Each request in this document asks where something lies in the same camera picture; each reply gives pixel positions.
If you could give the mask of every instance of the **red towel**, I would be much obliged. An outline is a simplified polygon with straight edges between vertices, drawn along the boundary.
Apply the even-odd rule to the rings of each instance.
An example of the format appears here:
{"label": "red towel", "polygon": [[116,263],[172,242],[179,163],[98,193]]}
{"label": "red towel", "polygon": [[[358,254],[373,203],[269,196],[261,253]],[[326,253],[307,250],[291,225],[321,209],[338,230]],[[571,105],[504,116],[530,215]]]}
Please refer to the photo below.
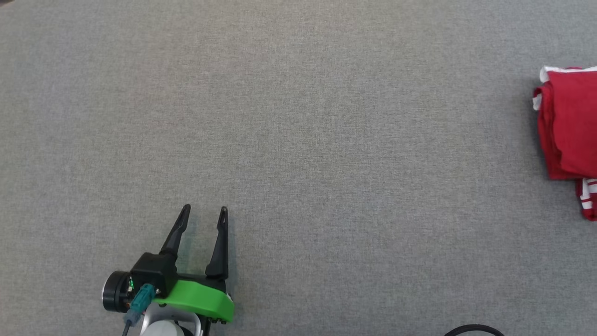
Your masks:
{"label": "red towel", "polygon": [[576,179],[583,216],[597,221],[597,72],[588,70],[544,68],[534,103],[549,177]]}

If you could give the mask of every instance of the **red cloth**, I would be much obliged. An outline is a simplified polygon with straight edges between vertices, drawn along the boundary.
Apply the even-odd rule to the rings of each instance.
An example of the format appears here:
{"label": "red cloth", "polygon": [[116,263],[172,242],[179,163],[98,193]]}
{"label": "red cloth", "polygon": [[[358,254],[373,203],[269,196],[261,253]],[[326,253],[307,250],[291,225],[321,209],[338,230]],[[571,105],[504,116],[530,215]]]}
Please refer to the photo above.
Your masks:
{"label": "red cloth", "polygon": [[580,198],[583,216],[597,222],[597,179],[576,180],[576,196]]}
{"label": "red cloth", "polygon": [[597,72],[550,71],[539,136],[551,179],[597,178]]}

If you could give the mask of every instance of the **folded red shirt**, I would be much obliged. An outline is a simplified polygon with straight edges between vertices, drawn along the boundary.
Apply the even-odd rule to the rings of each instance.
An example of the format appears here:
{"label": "folded red shirt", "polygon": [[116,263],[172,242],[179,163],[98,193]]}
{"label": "folded red shirt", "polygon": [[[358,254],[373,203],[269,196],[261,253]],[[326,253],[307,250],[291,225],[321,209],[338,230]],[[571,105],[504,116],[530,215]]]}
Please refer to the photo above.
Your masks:
{"label": "folded red shirt", "polygon": [[551,179],[597,178],[597,72],[549,72],[539,136]]}

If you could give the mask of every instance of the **white stripe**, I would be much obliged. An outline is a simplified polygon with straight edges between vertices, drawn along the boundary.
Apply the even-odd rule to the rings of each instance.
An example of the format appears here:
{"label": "white stripe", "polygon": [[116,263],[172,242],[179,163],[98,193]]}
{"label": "white stripe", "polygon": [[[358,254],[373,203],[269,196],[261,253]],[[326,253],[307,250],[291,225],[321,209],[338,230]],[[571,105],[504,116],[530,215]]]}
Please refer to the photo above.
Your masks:
{"label": "white stripe", "polygon": [[586,68],[586,69],[562,69],[562,68],[556,68],[554,66],[544,66],[541,68],[541,71],[539,71],[539,80],[541,81],[541,83],[545,83],[546,81],[549,80],[549,74],[548,74],[549,71],[562,72],[562,73],[590,72],[590,71],[597,71],[597,66],[594,66],[592,68]]}
{"label": "white stripe", "polygon": [[537,97],[533,98],[533,110],[539,111],[541,107],[541,94],[538,94]]}
{"label": "white stripe", "polygon": [[590,197],[589,185],[587,184],[587,179],[583,179],[583,193],[580,196],[580,199],[583,199],[583,197]]}
{"label": "white stripe", "polygon": [[583,205],[584,210],[593,209],[593,202],[591,201],[582,202],[581,204]]}

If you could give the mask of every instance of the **cable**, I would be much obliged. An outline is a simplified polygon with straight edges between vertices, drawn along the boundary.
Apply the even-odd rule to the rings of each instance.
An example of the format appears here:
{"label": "cable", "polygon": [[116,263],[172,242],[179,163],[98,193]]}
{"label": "cable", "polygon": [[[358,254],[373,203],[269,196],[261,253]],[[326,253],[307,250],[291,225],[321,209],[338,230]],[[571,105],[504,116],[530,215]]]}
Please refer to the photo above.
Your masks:
{"label": "cable", "polygon": [[124,330],[122,331],[122,336],[127,336],[127,334],[128,334],[128,328],[130,328],[130,327],[131,327],[131,321],[127,321],[124,324]]}
{"label": "cable", "polygon": [[492,328],[492,327],[486,326],[486,325],[480,325],[480,324],[468,324],[468,325],[459,326],[458,328],[445,334],[445,336],[456,336],[456,335],[460,335],[462,333],[469,332],[469,331],[485,331],[485,332],[495,335],[495,336],[504,336],[504,334],[502,334],[500,331],[496,330],[495,328]]}
{"label": "cable", "polygon": [[155,298],[155,287],[146,283],[141,286],[137,295],[131,302],[131,307],[127,313],[124,314],[124,322],[131,322],[132,326],[136,326],[137,322],[141,319],[143,312],[149,307],[151,301]]}

